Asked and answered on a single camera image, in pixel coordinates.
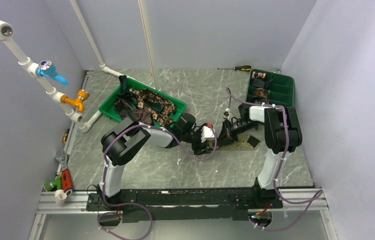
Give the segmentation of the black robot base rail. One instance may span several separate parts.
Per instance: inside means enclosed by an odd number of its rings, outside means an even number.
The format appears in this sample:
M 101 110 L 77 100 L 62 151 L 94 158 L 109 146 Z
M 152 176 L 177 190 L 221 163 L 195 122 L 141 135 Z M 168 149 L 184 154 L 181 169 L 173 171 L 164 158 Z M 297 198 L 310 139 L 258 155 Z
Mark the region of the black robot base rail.
M 149 215 L 138 205 L 145 206 L 155 221 L 232 219 L 246 221 L 254 212 L 282 209 L 283 203 L 274 190 L 258 185 L 222 188 L 122 189 L 103 202 L 100 191 L 88 194 L 88 212 L 122 213 L 123 223 L 147 221 Z

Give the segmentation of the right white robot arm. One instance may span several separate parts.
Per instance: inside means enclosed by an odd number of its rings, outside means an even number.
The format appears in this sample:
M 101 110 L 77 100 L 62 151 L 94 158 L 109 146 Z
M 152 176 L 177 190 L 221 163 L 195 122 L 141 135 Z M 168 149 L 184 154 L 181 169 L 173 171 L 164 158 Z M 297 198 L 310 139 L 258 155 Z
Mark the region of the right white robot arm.
M 238 141 L 238 135 L 263 125 L 267 147 L 263 168 L 256 178 L 259 189 L 251 193 L 251 202 L 258 208 L 270 202 L 268 191 L 279 186 L 279 175 L 285 161 L 302 144 L 303 136 L 296 108 L 274 104 L 242 103 L 238 106 L 240 117 L 233 121 L 227 113 L 217 138 L 217 146 L 227 146 Z

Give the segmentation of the olive gold patterned tie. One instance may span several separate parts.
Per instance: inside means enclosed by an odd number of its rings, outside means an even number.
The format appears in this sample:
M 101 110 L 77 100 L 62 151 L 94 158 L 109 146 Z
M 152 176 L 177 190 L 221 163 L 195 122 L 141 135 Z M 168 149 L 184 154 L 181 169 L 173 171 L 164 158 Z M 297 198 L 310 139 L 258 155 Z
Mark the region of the olive gold patterned tie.
M 218 146 L 217 151 L 254 151 L 261 144 L 261 141 L 253 135 L 242 135 L 229 145 Z

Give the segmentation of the green tray of ties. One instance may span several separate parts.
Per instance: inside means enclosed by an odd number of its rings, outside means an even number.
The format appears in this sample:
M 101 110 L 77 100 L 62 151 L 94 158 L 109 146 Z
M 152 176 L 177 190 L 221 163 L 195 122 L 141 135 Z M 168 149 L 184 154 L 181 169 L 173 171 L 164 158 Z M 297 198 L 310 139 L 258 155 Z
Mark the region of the green tray of ties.
M 133 89 L 138 89 L 138 90 L 142 90 L 142 89 L 149 89 L 151 91 L 154 91 L 156 93 L 158 93 L 159 95 L 163 96 L 163 97 L 166 97 L 168 100 L 170 100 L 171 102 L 173 102 L 175 104 L 175 107 L 176 107 L 176 112 L 174 114 L 171 115 L 171 117 L 173 118 L 174 120 L 174 123 L 181 117 L 181 115 L 184 113 L 186 107 L 187 107 L 187 104 L 181 100 L 178 100 L 172 96 L 169 96 L 161 91 L 158 91 L 150 86 L 147 86 L 139 81 L 136 81 L 130 77 L 127 77 L 128 78 L 128 86 L 129 88 L 133 88 Z M 115 113 L 115 110 L 114 110 L 114 103 L 116 102 L 116 95 L 117 93 L 120 91 L 120 85 L 119 87 L 107 98 L 107 100 L 99 107 L 99 111 L 108 116 L 110 119 L 112 120 L 115 120 L 117 122 L 121 122 L 123 119 L 127 118 L 127 117 L 134 117 L 137 121 L 139 121 L 139 119 L 141 119 L 142 117 L 144 117 L 146 114 L 145 113 L 141 113 L 140 110 L 138 110 L 138 108 L 136 107 L 134 110 L 128 110 L 128 109 L 123 109 L 124 112 L 123 112 L 123 115 L 119 115 L 117 113 Z M 162 127 L 160 126 L 159 124 L 157 124 L 156 122 L 153 123 L 152 126 L 155 126 L 155 127 Z

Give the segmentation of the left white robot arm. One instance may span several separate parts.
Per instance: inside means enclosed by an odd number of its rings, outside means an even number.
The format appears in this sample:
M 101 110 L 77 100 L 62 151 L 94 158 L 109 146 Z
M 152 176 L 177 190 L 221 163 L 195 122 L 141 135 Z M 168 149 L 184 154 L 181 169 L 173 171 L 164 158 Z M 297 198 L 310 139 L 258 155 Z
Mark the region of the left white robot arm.
M 106 133 L 102 139 L 104 168 L 98 184 L 99 203 L 106 210 L 118 206 L 122 177 L 128 164 L 144 146 L 171 149 L 182 142 L 191 145 L 193 159 L 199 155 L 214 155 L 218 140 L 211 123 L 196 124 L 196 118 L 184 113 L 177 121 L 157 127 L 129 116 Z

